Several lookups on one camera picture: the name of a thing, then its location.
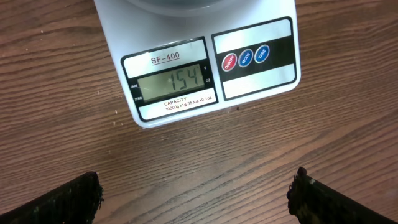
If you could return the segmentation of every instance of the button panel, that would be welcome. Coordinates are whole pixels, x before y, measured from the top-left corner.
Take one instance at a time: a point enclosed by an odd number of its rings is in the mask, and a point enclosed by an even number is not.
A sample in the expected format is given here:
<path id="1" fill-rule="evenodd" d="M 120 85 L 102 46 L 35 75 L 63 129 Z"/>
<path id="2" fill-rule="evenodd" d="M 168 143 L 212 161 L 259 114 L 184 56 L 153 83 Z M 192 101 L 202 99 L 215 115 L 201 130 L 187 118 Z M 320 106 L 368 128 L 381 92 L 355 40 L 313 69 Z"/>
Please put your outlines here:
<path id="1" fill-rule="evenodd" d="M 297 77 L 292 20 L 288 17 L 211 37 L 224 100 L 288 85 Z"/>

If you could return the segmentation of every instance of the scale display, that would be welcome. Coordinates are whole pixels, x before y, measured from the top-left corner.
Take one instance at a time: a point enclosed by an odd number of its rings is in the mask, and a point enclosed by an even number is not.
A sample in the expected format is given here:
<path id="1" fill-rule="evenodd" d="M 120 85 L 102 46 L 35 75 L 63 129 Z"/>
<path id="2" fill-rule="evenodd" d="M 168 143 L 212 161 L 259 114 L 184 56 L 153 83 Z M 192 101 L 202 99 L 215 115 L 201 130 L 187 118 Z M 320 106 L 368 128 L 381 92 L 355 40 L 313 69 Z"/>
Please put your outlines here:
<path id="1" fill-rule="evenodd" d="M 205 86 L 199 64 L 138 79 L 145 102 Z"/>
<path id="2" fill-rule="evenodd" d="M 204 37 L 127 55 L 121 62 L 143 122 L 218 102 Z"/>

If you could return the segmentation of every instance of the tare label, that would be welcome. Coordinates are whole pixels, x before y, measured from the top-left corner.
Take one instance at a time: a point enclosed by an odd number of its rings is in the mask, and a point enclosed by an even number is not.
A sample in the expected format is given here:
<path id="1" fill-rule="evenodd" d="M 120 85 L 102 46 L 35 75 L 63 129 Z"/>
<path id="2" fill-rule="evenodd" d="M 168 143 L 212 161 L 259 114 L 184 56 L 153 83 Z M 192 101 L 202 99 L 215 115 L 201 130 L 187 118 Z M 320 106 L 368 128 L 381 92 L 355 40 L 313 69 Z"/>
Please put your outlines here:
<path id="1" fill-rule="evenodd" d="M 184 96 L 179 96 L 169 100 L 141 106 L 139 111 L 145 120 L 158 118 L 175 112 L 214 103 L 216 95 L 213 88 L 198 91 Z"/>
<path id="2" fill-rule="evenodd" d="M 268 58 L 268 55 L 269 55 L 269 47 L 268 47 L 268 45 L 262 45 L 256 50 L 256 54 L 255 54 L 256 59 L 255 59 L 255 61 L 257 63 L 264 62 Z"/>
<path id="3" fill-rule="evenodd" d="M 122 64 L 129 78 L 138 77 L 163 69 L 206 59 L 205 43 L 196 40 L 146 53 L 122 58 Z"/>

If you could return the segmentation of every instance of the display frame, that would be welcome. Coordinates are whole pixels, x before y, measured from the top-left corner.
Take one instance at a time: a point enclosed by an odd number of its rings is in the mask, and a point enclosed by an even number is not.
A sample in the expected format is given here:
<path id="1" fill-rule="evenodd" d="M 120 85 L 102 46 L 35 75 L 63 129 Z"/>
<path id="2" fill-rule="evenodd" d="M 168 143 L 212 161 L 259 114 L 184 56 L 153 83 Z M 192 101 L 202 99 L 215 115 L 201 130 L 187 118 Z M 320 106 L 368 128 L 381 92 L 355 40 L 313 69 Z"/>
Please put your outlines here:
<path id="1" fill-rule="evenodd" d="M 139 76 L 132 77 L 132 78 L 128 77 L 126 68 L 124 66 L 125 59 L 130 58 L 130 57 L 135 57 L 135 56 L 138 56 L 138 55 L 142 55 L 142 54 L 145 54 L 145 53 L 151 53 L 151 52 L 155 52 L 155 51 L 158 51 L 158 50 L 163 50 L 163 49 L 167 49 L 167 48 L 170 48 L 170 47 L 175 47 L 175 46 L 186 44 L 186 43 L 190 43 L 190 42 L 195 42 L 195 41 L 198 41 L 198 40 L 202 40 L 203 41 L 203 46 L 204 46 L 204 49 L 205 49 L 205 52 L 206 52 L 206 59 L 197 60 L 197 61 L 190 62 L 190 63 L 185 63 L 185 64 L 182 64 L 182 65 L 179 65 L 179 66 L 175 66 L 175 67 L 159 70 L 159 71 L 156 71 L 156 72 L 150 72 L 150 73 L 147 73 L 147 74 L 144 74 L 144 75 L 139 75 Z M 207 48 L 208 47 L 206 46 L 205 37 L 202 36 L 202 37 L 197 37 L 197 38 L 193 38 L 193 39 L 189 39 L 189 40 L 183 40 L 183 41 L 179 41 L 179 42 L 174 42 L 172 44 L 163 45 L 163 46 L 156 47 L 156 48 L 149 49 L 149 50 L 143 50 L 143 51 L 138 52 L 138 53 L 125 55 L 125 56 L 123 56 L 121 58 L 121 65 L 122 65 L 122 68 L 123 68 L 124 76 L 126 77 L 127 84 L 130 86 L 129 89 L 130 89 L 132 98 L 134 100 L 134 104 L 135 104 L 135 106 L 137 108 L 138 115 L 139 115 L 140 120 L 142 122 L 147 123 L 147 122 L 154 121 L 154 120 L 157 120 L 157 119 L 162 119 L 162 118 L 165 118 L 165 117 L 168 117 L 168 116 L 173 116 L 173 115 L 176 115 L 176 114 L 179 114 L 179 113 L 185 113 L 187 111 L 195 110 L 195 109 L 198 109 L 198 108 L 201 108 L 201 107 L 217 104 L 219 102 L 218 101 L 218 95 L 217 95 L 216 88 L 215 88 L 215 81 L 214 81 L 214 78 L 213 78 L 213 72 L 212 72 L 212 69 L 211 69 L 210 59 L 209 59 L 208 49 Z M 196 64 L 199 64 L 199 67 L 201 69 L 201 73 L 202 73 L 203 81 L 204 81 L 204 86 L 203 87 L 195 88 L 195 89 L 190 90 L 190 91 L 183 91 L 183 92 L 180 92 L 180 93 L 176 93 L 175 95 L 169 95 L 169 96 L 160 97 L 160 98 L 158 98 L 156 100 L 153 100 L 153 101 L 147 101 L 147 102 L 144 101 L 144 97 L 142 95 L 140 86 L 138 84 L 138 79 L 149 77 L 149 76 L 160 74 L 160 73 L 169 72 L 169 71 L 172 71 L 172 70 L 178 70 L 178 69 L 189 67 L 189 66 L 196 65 Z M 172 98 L 188 95 L 188 94 L 191 94 L 191 93 L 196 93 L 198 91 L 207 90 L 207 89 L 214 89 L 215 98 L 216 98 L 215 102 L 208 103 L 208 104 L 201 105 L 201 106 L 197 106 L 197 107 L 190 108 L 190 109 L 186 109 L 186 110 L 182 110 L 182 111 L 177 111 L 177 112 L 174 112 L 174 113 L 170 113 L 170 114 L 159 116 L 157 118 L 152 118 L 152 119 L 144 119 L 142 117 L 142 115 L 141 115 L 140 110 L 139 110 L 139 108 L 142 107 L 142 106 L 151 105 L 151 104 L 154 104 L 154 103 L 158 103 L 158 102 L 169 100 L 169 99 L 172 99 Z"/>

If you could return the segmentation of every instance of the digit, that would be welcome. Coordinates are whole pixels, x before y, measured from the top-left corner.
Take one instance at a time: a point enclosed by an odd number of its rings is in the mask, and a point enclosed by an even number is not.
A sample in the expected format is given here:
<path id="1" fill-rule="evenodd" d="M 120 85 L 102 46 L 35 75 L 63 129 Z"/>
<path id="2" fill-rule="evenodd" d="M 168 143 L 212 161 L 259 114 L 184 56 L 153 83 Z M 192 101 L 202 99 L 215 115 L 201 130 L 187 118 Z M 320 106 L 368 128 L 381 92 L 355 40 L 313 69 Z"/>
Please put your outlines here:
<path id="1" fill-rule="evenodd" d="M 188 69 L 188 76 L 190 78 L 194 78 L 195 79 L 195 84 L 198 84 L 198 79 L 197 79 L 197 68 L 193 68 L 193 75 L 191 76 L 191 72 Z"/>
<path id="2" fill-rule="evenodd" d="M 178 75 L 179 73 L 182 73 L 182 72 L 183 72 L 182 69 L 180 69 L 180 70 L 177 71 L 177 79 L 178 79 L 179 81 L 183 81 L 183 82 L 184 82 L 184 86 L 181 87 L 180 90 L 183 90 L 183 89 L 186 89 L 186 88 L 187 88 L 187 82 L 185 81 L 185 79 L 184 79 L 184 78 L 180 78 L 180 76 Z"/>
<path id="3" fill-rule="evenodd" d="M 173 82 L 173 89 L 175 90 L 175 83 L 174 83 L 174 76 L 173 76 L 173 73 L 172 73 L 172 82 Z"/>

